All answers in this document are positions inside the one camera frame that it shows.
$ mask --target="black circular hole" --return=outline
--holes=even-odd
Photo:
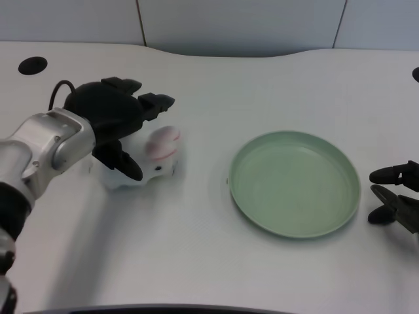
[[[415,70],[413,70],[412,76],[413,76],[414,80],[419,83],[419,67],[417,67]]]
[[[48,62],[43,57],[31,57],[22,61],[19,65],[19,72],[23,75],[35,75],[45,70]]]

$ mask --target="white wall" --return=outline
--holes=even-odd
[[[136,0],[0,0],[0,41],[143,44]]]
[[[147,46],[204,56],[332,48],[345,0],[138,0]],[[136,0],[0,0],[0,41],[143,45]],[[348,0],[335,48],[419,50],[419,0]]]
[[[348,0],[335,48],[419,50],[419,0]]]
[[[345,0],[139,0],[147,46],[197,56],[332,48]]]

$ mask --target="wall seam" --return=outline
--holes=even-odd
[[[335,47],[336,45],[336,40],[338,39],[338,34],[339,34],[339,30],[340,30],[340,25],[342,25],[342,20],[343,20],[343,16],[345,14],[345,10],[346,10],[346,5],[348,4],[348,0],[345,0],[345,4],[343,6],[343,10],[342,10],[342,15],[340,16],[340,20],[339,20],[339,25],[338,25],[338,29],[336,30],[336,35],[335,35],[335,39],[333,41],[333,46],[332,48]]]
[[[144,46],[147,47],[147,41],[145,40],[145,33],[144,33],[144,26],[143,26],[143,18],[141,17],[141,10],[139,9],[139,0],[136,0],[136,5],[137,5],[137,12],[138,12],[138,18],[139,18],[139,26],[141,28],[141,34],[143,36],[143,43]]]

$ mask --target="plate rim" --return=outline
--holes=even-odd
[[[232,178],[232,169],[233,169],[233,165],[235,164],[235,162],[236,162],[236,159],[238,158],[238,155],[239,155],[239,153],[241,153],[241,151],[243,151],[243,149],[245,148],[245,147],[247,147],[250,143],[252,143],[253,141],[255,141],[255,140],[257,140],[257,139],[259,139],[259,138],[261,138],[261,137],[264,137],[264,136],[267,136],[267,135],[271,135],[271,134],[276,134],[276,133],[297,133],[297,134],[302,134],[302,135],[308,135],[308,136],[310,136],[310,137],[315,137],[315,138],[317,138],[317,139],[320,139],[320,140],[322,140],[322,141],[325,141],[327,144],[329,144],[329,145],[331,145],[332,147],[335,147],[339,152],[341,152],[343,155],[344,155],[344,157],[347,159],[347,161],[349,162],[349,164],[351,165],[351,167],[352,167],[352,169],[353,169],[353,171],[354,171],[354,173],[355,173],[355,176],[356,176],[356,182],[357,182],[357,185],[358,185],[358,198],[357,198],[357,200],[356,200],[356,203],[355,203],[355,206],[354,206],[354,208],[352,209],[352,212],[350,213],[350,215],[348,215],[348,217],[341,223],[341,224],[339,224],[336,228],[333,228],[332,230],[329,230],[329,231],[326,231],[326,232],[319,232],[319,233],[317,233],[317,234],[310,234],[310,235],[293,235],[293,234],[287,234],[287,233],[280,233],[280,232],[277,232],[277,231],[274,231],[274,230],[271,230],[270,228],[267,228],[266,226],[263,226],[262,224],[260,224],[259,222],[257,222],[255,219],[253,219],[252,217],[250,217],[241,207],[240,207],[240,205],[238,204],[238,201],[237,201],[237,197],[234,195],[234,192],[233,192],[233,190],[232,190],[232,184],[231,184],[231,182],[232,182],[232,180],[231,180],[231,178]],[[327,141],[327,140],[325,140],[324,138],[322,138],[322,137],[319,137],[319,136],[316,136],[316,135],[313,135],[313,134],[310,134],[310,133],[306,133],[306,132],[301,132],[301,131],[293,131],[293,130],[282,130],[282,131],[272,131],[272,132],[267,132],[267,133],[264,133],[264,134],[261,134],[261,135],[258,135],[258,136],[256,136],[256,137],[254,137],[254,138],[252,138],[252,139],[250,139],[248,142],[246,142],[244,145],[242,145],[238,150],[237,150],[237,152],[236,152],[236,154],[234,155],[234,157],[233,157],[233,159],[231,160],[231,163],[230,163],[230,167],[229,167],[229,169],[228,169],[228,189],[230,190],[230,195],[233,197],[233,200],[234,200],[234,202],[235,202],[235,204],[237,205],[237,207],[239,208],[239,210],[240,210],[240,212],[243,214],[243,215],[245,215],[252,223],[254,223],[254,224],[256,224],[258,227],[260,227],[260,228],[262,228],[262,229],[264,229],[264,230],[266,230],[266,231],[269,231],[269,232],[271,232],[271,233],[273,233],[273,234],[276,234],[276,235],[278,235],[278,236],[283,236],[283,237],[290,237],[290,238],[293,238],[293,239],[309,239],[309,238],[314,238],[314,237],[321,237],[321,236],[325,236],[325,235],[327,235],[327,234],[330,234],[330,233],[332,233],[332,232],[335,232],[335,231],[337,231],[338,229],[340,229],[341,227],[343,227],[344,225],[346,225],[348,222],[349,222],[349,220],[351,220],[352,219],[352,217],[354,217],[354,215],[358,212],[358,209],[359,209],[359,203],[360,203],[360,201],[361,201],[361,191],[362,191],[362,189],[361,189],[361,181],[360,181],[360,179],[359,179],[359,175],[358,175],[358,171],[357,171],[357,169],[355,168],[355,166],[354,166],[354,164],[352,163],[352,161],[351,161],[351,159],[349,159],[349,157],[345,154],[345,153],[343,153],[342,152],[342,150],[341,149],[339,149],[336,145],[334,145],[334,144],[332,144],[332,143],[330,143],[329,141]]]

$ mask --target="black cable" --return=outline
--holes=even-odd
[[[54,90],[52,91],[51,99],[50,99],[50,105],[48,106],[48,111],[52,110],[52,106],[54,105],[55,96],[56,96],[58,90],[60,89],[60,87],[62,85],[68,85],[68,87],[70,87],[71,93],[75,94],[76,89],[74,88],[74,85],[71,82],[69,82],[68,80],[59,81],[57,83],[57,85],[55,85]]]

